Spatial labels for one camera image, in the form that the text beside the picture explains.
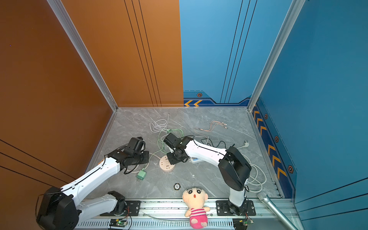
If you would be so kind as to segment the white blue power strip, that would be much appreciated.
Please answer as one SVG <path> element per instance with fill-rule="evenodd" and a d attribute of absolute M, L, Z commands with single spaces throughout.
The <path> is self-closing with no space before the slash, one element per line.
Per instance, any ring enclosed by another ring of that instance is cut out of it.
<path fill-rule="evenodd" d="M 199 158 L 195 158 L 195 157 L 190 157 L 189 161 L 191 163 L 201 163 L 201 162 L 203 162 L 203 160 L 201 160 Z"/>

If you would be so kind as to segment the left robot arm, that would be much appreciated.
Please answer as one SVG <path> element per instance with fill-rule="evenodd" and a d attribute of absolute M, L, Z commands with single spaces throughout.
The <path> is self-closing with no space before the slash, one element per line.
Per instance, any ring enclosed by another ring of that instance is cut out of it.
<path fill-rule="evenodd" d="M 101 214 L 128 213 L 126 198 L 111 191 L 106 195 L 85 201 L 85 198 L 104 181 L 128 167 L 146 164 L 149 152 L 142 137 L 131 138 L 125 144 L 104 156 L 96 167 L 62 188 L 51 187 L 42 195 L 36 222 L 43 230 L 73 230 L 78 224 Z"/>

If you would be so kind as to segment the round pink power socket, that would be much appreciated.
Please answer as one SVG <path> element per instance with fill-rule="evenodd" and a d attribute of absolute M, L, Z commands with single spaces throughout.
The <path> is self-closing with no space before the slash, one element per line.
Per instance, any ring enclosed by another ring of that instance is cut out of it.
<path fill-rule="evenodd" d="M 159 166 L 164 172 L 171 172 L 174 170 L 175 165 L 171 164 L 167 156 L 163 156 L 159 161 Z"/>

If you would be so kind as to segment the light green charger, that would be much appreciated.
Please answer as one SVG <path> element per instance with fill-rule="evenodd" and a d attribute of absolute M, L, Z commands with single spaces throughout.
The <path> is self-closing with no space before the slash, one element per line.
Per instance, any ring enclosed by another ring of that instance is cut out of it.
<path fill-rule="evenodd" d="M 136 178 L 143 181 L 145 179 L 146 175 L 147 175 L 147 172 L 146 171 L 140 170 L 137 173 Z"/>

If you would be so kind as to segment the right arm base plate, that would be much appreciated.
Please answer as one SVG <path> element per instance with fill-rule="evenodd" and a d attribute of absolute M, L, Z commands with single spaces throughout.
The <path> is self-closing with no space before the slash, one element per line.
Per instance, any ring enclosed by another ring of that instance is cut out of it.
<path fill-rule="evenodd" d="M 256 210 L 253 201 L 245 200 L 238 207 L 229 200 L 217 200 L 216 210 L 218 216 L 256 216 Z"/>

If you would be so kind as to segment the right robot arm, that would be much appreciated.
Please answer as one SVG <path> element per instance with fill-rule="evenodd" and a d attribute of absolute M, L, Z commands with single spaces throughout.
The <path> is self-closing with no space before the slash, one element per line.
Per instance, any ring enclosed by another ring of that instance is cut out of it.
<path fill-rule="evenodd" d="M 174 134 L 165 137 L 164 143 L 170 149 L 166 154 L 170 164 L 184 163 L 192 157 L 218 167 L 230 188 L 230 212 L 237 216 L 247 214 L 246 184 L 252 167 L 237 148 L 230 146 L 228 149 L 220 149 L 199 143 L 192 136 L 178 138 Z"/>

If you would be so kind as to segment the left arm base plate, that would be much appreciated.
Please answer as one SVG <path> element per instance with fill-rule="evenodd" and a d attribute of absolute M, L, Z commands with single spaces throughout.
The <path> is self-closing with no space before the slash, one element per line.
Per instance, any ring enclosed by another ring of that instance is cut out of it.
<path fill-rule="evenodd" d="M 125 212 L 123 216 L 137 217 L 140 212 L 141 201 L 139 200 L 126 200 Z"/>

